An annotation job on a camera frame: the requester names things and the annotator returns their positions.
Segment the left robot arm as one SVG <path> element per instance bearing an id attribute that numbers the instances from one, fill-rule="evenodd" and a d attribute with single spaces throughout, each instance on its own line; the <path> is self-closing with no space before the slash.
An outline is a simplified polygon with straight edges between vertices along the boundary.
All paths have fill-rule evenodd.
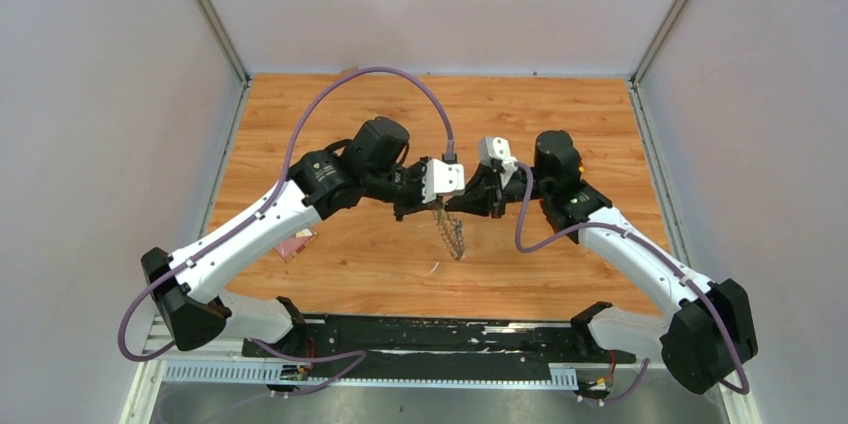
<path id="1" fill-rule="evenodd" d="M 305 153 L 261 198 L 214 232 L 173 251 L 147 251 L 140 259 L 146 293 L 172 347 L 191 351 L 227 336 L 262 340 L 283 357 L 298 355 L 307 333 L 295 323 L 291 303 L 229 293 L 228 283 L 283 241 L 363 198 L 392 204 L 396 220 L 402 220 L 463 193 L 464 170 L 455 156 L 423 157 L 404 166 L 408 148 L 409 134 L 397 122 L 368 120 L 354 138 Z"/>

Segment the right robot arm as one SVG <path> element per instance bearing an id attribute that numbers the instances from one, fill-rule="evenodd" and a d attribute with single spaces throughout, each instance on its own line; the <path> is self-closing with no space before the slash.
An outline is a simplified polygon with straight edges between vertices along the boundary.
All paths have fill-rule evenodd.
<path id="1" fill-rule="evenodd" d="M 624 351 L 661 361 L 688 391 L 703 394 L 717 384 L 747 395 L 746 362 L 758 343 L 745 289 L 694 270 L 640 232 L 609 198 L 583 177 L 571 136 L 548 130 L 535 140 L 533 163 L 512 153 L 508 141 L 487 136 L 478 144 L 478 167 L 465 177 L 444 155 L 427 167 L 423 195 L 446 198 L 448 212 L 500 217 L 507 204 L 521 207 L 514 243 L 521 253 L 568 239 L 613 265 L 660 311 L 649 316 L 598 303 L 576 316 L 571 347 L 584 361 Z"/>

